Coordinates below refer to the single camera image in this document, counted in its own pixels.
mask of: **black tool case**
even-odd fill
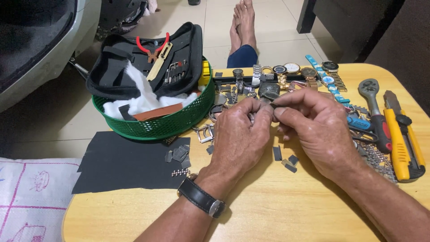
[[[141,45],[152,53],[160,47],[165,38],[143,39]],[[167,55],[157,77],[150,81],[154,93],[158,96],[176,96],[186,93],[197,85],[202,74],[203,34],[199,25],[184,23],[174,34],[170,35],[172,49]],[[170,76],[185,72],[182,78],[174,83],[165,83],[167,69],[175,62],[186,64],[170,71]],[[95,95],[113,100],[129,100],[140,96],[134,81],[125,73],[128,61],[145,76],[154,63],[148,63],[148,55],[136,44],[136,37],[109,35],[101,45],[101,54],[94,64],[87,80],[86,88]]]

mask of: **man's right hand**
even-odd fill
[[[366,165],[352,141],[343,105],[308,88],[283,94],[274,103],[285,107],[274,113],[284,140],[297,134],[323,176],[336,181]]]

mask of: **pink drawing on fabric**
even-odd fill
[[[13,239],[8,239],[6,242],[43,242],[45,231],[45,226],[29,226],[25,223]]]
[[[30,190],[36,188],[36,192],[40,192],[43,189],[46,188],[49,182],[49,173],[46,171],[40,172],[38,175],[36,175],[34,178],[34,187]]]

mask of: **wooden table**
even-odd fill
[[[229,73],[229,70],[215,72]],[[244,71],[252,74],[252,68]],[[380,110],[383,93],[391,90],[413,120],[413,129],[425,158],[430,157],[430,120],[398,80],[388,71],[368,64],[340,65],[339,75],[348,88],[351,103],[367,106],[356,87],[367,78],[379,81]],[[378,241],[375,227],[357,205],[334,183],[318,173],[297,140],[283,142],[270,130],[272,139],[260,162],[232,190],[229,210],[211,224],[206,241]],[[210,162],[207,143],[191,137],[191,172]],[[274,161],[272,146],[281,145],[284,158],[299,157],[294,174]],[[430,173],[400,187],[430,208]],[[63,238],[73,241],[133,241],[177,199],[172,189],[123,189],[75,195],[64,218]]]

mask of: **pliers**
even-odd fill
[[[164,46],[166,45],[166,43],[168,43],[168,42],[169,42],[169,40],[170,40],[170,35],[169,35],[169,33],[167,32],[167,33],[166,33],[166,40],[164,41],[164,43],[163,43],[163,45],[162,45],[162,46],[158,47],[158,48],[155,50],[154,54],[153,54],[153,53],[151,53],[151,51],[150,51],[150,50],[145,49],[145,48],[140,44],[140,38],[139,38],[139,36],[137,36],[137,37],[136,37],[136,44],[137,44],[137,47],[139,47],[139,49],[140,49],[141,51],[145,52],[145,53],[148,55],[148,63],[152,63],[153,61],[155,62],[155,61],[157,60],[158,55],[160,54],[161,50],[163,50],[163,48],[164,48]]]

